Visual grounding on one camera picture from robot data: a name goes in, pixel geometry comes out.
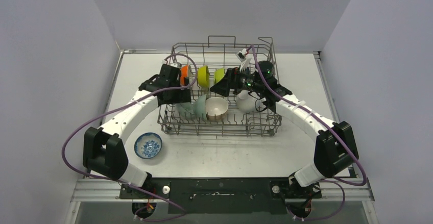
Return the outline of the yellow green bowl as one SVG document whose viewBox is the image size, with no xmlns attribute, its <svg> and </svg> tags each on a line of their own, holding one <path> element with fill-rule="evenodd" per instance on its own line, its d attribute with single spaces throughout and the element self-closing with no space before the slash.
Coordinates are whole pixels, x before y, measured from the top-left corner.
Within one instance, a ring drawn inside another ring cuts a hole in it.
<svg viewBox="0 0 433 224">
<path fill-rule="evenodd" d="M 204 65 L 198 69 L 197 74 L 197 82 L 198 85 L 202 88 L 209 88 L 210 87 L 210 73 L 207 65 Z"/>
</svg>

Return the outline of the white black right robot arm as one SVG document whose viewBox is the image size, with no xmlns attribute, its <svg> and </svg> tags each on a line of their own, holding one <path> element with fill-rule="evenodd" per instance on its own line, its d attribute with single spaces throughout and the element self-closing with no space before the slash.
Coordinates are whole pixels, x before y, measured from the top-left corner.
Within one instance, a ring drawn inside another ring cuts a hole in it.
<svg viewBox="0 0 433 224">
<path fill-rule="evenodd" d="M 315 142 L 312 162 L 288 178 L 288 190 L 293 197 L 303 197 L 308 193 L 310 185 L 333 178 L 358 162 L 359 155 L 351 125 L 323 117 L 298 100 L 290 90 L 278 83 L 274 76 L 274 65 L 270 61 L 259 61 L 253 73 L 242 66 L 229 68 L 210 91 L 221 96 L 228 96 L 231 92 L 256 93 L 263 99 L 265 107 L 289 119 Z"/>
</svg>

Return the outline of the white bowl orange outside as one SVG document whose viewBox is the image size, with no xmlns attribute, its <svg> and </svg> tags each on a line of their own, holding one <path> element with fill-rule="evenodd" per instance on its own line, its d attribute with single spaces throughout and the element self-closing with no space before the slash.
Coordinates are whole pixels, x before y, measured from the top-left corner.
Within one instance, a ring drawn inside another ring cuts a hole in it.
<svg viewBox="0 0 433 224">
<path fill-rule="evenodd" d="M 187 83 L 189 83 L 189 78 L 193 76 L 191 66 L 189 64 L 185 64 L 180 68 L 180 70 L 181 70 L 180 84 L 182 86 L 186 86 Z"/>
</svg>

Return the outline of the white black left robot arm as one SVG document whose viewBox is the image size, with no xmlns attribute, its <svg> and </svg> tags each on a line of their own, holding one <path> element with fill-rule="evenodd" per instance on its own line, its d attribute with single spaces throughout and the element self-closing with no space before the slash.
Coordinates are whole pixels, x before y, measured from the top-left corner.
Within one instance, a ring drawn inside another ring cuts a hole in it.
<svg viewBox="0 0 433 224">
<path fill-rule="evenodd" d="M 128 108 L 99 128 L 89 127 L 84 134 L 83 166 L 111 180 L 132 186 L 141 199 L 152 193 L 146 181 L 150 174 L 128 160 L 125 142 L 136 127 L 161 105 L 190 102 L 189 89 L 181 89 L 181 69 L 163 64 L 160 72 L 144 81 L 128 102 Z"/>
</svg>

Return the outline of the lime green bowl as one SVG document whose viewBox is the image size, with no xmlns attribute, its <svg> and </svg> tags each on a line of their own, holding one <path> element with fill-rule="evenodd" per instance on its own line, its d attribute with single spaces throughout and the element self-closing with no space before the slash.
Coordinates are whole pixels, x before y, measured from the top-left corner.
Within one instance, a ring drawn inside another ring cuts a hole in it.
<svg viewBox="0 0 433 224">
<path fill-rule="evenodd" d="M 225 69 L 219 68 L 214 72 L 214 84 L 217 84 L 225 76 Z"/>
</svg>

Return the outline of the pale green plate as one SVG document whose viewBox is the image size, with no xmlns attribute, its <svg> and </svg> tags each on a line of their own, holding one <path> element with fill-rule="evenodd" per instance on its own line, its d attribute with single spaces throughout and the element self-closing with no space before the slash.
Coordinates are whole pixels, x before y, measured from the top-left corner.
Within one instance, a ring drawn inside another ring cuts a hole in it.
<svg viewBox="0 0 433 224">
<path fill-rule="evenodd" d="M 193 104 L 193 111 L 196 118 L 202 121 L 208 121 L 206 113 L 206 100 L 209 98 L 208 94 L 200 96 Z"/>
</svg>

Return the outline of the beige bowl with black outside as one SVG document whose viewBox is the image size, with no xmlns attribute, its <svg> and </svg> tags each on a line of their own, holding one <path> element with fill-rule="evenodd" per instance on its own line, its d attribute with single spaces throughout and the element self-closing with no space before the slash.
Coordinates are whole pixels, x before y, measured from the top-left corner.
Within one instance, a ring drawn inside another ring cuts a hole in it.
<svg viewBox="0 0 433 224">
<path fill-rule="evenodd" d="M 206 115 L 209 121 L 222 121 L 228 112 L 228 102 L 221 97 L 210 97 L 205 102 Z"/>
</svg>

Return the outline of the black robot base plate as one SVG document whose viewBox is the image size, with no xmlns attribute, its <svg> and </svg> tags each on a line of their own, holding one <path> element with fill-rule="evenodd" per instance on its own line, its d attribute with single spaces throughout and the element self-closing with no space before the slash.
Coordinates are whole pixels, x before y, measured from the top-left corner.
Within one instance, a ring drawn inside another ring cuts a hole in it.
<svg viewBox="0 0 433 224">
<path fill-rule="evenodd" d="M 301 189 L 288 178 L 153 178 L 145 190 L 173 201 L 188 214 L 286 214 L 321 198 L 319 184 Z"/>
</svg>

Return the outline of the white bowl with blue outside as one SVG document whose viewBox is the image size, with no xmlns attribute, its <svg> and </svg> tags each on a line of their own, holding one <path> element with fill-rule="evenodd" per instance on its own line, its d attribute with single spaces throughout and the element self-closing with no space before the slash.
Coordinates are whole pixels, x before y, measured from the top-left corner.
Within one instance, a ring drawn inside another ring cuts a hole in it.
<svg viewBox="0 0 433 224">
<path fill-rule="evenodd" d="M 258 111 L 262 101 L 253 91 L 243 90 L 235 98 L 238 109 L 243 113 Z"/>
</svg>

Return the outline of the pale celadon bowl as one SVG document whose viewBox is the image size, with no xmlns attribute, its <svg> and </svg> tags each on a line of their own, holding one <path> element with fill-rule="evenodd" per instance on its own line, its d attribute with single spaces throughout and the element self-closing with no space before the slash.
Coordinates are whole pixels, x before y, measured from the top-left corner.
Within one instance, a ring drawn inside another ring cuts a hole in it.
<svg viewBox="0 0 433 224">
<path fill-rule="evenodd" d="M 178 103 L 175 105 L 175 108 L 182 119 L 196 119 L 196 114 L 194 112 L 194 106 L 192 103 Z"/>
</svg>

